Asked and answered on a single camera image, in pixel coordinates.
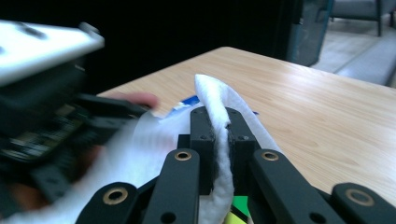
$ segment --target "white cloth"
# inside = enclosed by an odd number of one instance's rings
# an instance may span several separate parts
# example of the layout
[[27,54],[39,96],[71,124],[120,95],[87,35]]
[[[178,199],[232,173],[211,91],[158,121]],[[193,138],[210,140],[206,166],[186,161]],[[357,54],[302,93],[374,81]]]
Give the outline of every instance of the white cloth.
[[199,223],[221,223],[233,200],[226,129],[230,120],[225,106],[241,112],[261,147],[280,149],[231,87],[213,77],[196,75],[195,91],[201,101],[198,105],[165,119],[146,113],[127,124],[106,145],[84,178],[62,199],[37,211],[16,214],[3,223],[75,223],[82,208],[101,187],[117,181],[141,187],[160,173],[167,153],[177,147],[178,135],[190,133],[190,111],[202,105],[206,106],[217,136],[219,176],[212,193],[200,197]]

